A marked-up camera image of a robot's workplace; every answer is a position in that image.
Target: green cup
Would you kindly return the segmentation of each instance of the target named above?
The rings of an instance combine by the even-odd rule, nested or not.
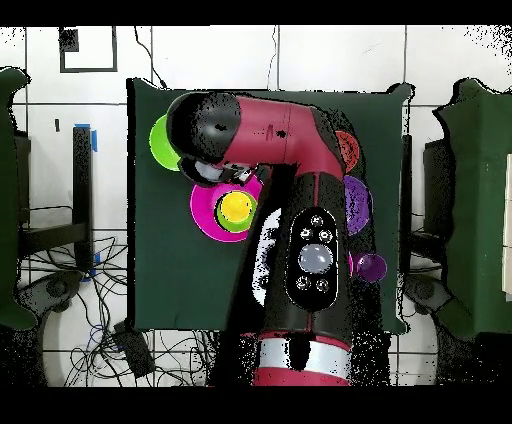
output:
[[[251,227],[252,218],[254,217],[254,212],[256,211],[256,207],[258,206],[258,202],[256,202],[256,199],[252,197],[247,192],[242,192],[241,190],[233,190],[233,192],[240,192],[243,193],[250,201],[251,207],[249,216],[241,221],[233,222],[228,220],[221,211],[221,204],[223,199],[229,195],[230,193],[226,193],[226,195],[222,196],[219,199],[219,202],[217,203],[217,207],[215,208],[215,215],[217,217],[217,222],[219,225],[224,228],[226,231],[229,231],[230,233],[243,233],[244,231],[247,231]]]
[[[162,116],[155,122],[149,134],[149,147],[153,157],[160,165],[170,171],[179,171],[178,162],[180,157],[169,143],[166,122],[167,115]]]

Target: gray button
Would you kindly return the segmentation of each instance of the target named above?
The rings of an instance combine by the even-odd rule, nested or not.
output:
[[[304,228],[301,232],[300,232],[300,236],[304,239],[304,240],[309,240],[311,237],[313,237],[313,230],[309,229],[309,228]]]
[[[311,286],[311,281],[308,277],[299,277],[297,280],[297,288],[299,290],[307,290]]]
[[[318,215],[315,215],[313,218],[311,218],[311,224],[314,226],[314,227],[321,227],[324,223],[324,220],[322,219],[322,217],[318,216]]]
[[[325,293],[329,290],[329,282],[327,280],[321,279],[316,282],[316,288],[318,291]]]
[[[324,243],[329,243],[332,240],[332,234],[327,230],[320,231],[319,237],[320,241],[323,241]]]
[[[303,271],[311,274],[323,274],[333,264],[331,250],[323,244],[308,244],[299,254],[299,265]]]

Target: green cloth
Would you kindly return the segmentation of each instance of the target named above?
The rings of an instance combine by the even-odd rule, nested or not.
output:
[[[19,279],[18,163],[14,141],[11,105],[14,93],[28,83],[19,69],[0,69],[0,324],[15,330],[28,330],[37,323],[32,312],[19,306],[13,297]]]
[[[512,153],[512,95],[468,79],[439,111],[455,155],[454,232],[447,286],[455,299],[437,314],[457,338],[512,333],[512,302],[502,291],[507,154]]]
[[[189,209],[193,184],[153,158],[149,134],[171,102],[185,90],[160,90],[133,80],[135,117],[135,326],[138,329],[224,329],[241,243],[219,243],[205,236]],[[374,202],[377,252],[387,261],[381,283],[383,327],[402,333],[396,318],[399,184],[402,158],[402,106],[411,86],[389,93],[249,91],[265,99],[343,111],[354,126],[366,157],[366,181]],[[350,175],[362,174],[364,164]]]

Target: red plate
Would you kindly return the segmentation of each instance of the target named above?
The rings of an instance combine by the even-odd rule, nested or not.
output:
[[[345,131],[336,131],[336,136],[340,142],[343,160],[347,165],[345,172],[348,174],[359,160],[359,143],[352,134]]]

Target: robot control buttons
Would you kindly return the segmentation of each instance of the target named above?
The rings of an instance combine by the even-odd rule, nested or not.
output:
[[[313,237],[313,230],[309,229],[309,228],[304,228],[301,232],[300,232],[300,236],[304,239],[304,240],[309,240]]]
[[[311,225],[314,227],[321,227],[324,223],[324,220],[321,216],[315,215],[313,218],[311,218]]]
[[[311,286],[311,281],[308,277],[299,277],[297,280],[297,288],[299,290],[307,290]]]
[[[320,238],[320,241],[323,243],[329,243],[332,240],[332,234],[328,230],[320,231],[318,237]]]
[[[338,293],[338,229],[324,208],[312,206],[292,221],[287,252],[285,290],[307,311],[321,311]]]
[[[334,262],[331,250],[322,244],[308,244],[299,254],[299,265],[311,274],[324,274]]]
[[[327,292],[327,290],[329,290],[329,282],[327,280],[324,280],[323,278],[321,280],[318,280],[316,282],[316,289],[322,293]]]

